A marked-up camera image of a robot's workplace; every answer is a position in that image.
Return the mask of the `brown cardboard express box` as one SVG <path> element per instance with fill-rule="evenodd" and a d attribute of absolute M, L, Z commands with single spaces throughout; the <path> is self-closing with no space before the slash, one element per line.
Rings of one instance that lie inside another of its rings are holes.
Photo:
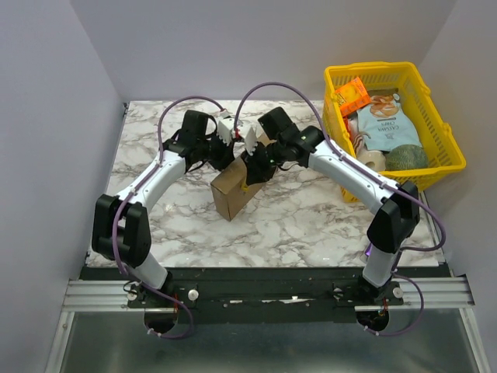
<path fill-rule="evenodd" d="M 241 191 L 241 185 L 245 184 L 247 170 L 240 156 L 235 158 L 229 167 L 219 172 L 210 182 L 214 204 L 222 218 L 232 221 L 266 184 L 248 186 L 248 193 Z"/>

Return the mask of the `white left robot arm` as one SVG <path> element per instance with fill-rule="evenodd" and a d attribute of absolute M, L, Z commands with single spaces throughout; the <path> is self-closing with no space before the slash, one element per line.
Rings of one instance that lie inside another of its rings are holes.
<path fill-rule="evenodd" d="M 232 125 L 220 126 L 230 117 L 226 109 L 215 117 L 187 110 L 181 128 L 159 142 L 149 167 L 118 194 L 103 194 L 96 201 L 92 250 L 116 262 L 121 273 L 147 284 L 145 297 L 156 307 L 171 301 L 174 285 L 172 274 L 151 253 L 148 213 L 195 164 L 208 162 L 223 170 L 234 161 Z"/>

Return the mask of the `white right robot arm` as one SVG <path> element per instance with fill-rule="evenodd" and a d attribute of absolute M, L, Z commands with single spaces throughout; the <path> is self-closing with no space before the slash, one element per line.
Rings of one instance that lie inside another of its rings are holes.
<path fill-rule="evenodd" d="M 368 305 L 377 303 L 392 279 L 401 244 L 419 223 L 417 187 L 372 174 L 346 152 L 332 148 L 321 129 L 299 129 L 281 107 L 261 116 L 259 123 L 270 142 L 264 145 L 257 141 L 251 151 L 243 151 L 247 185 L 265 183 L 284 163 L 296 162 L 352 192 L 373 214 L 367 229 L 370 255 L 358 281 L 357 294 Z"/>

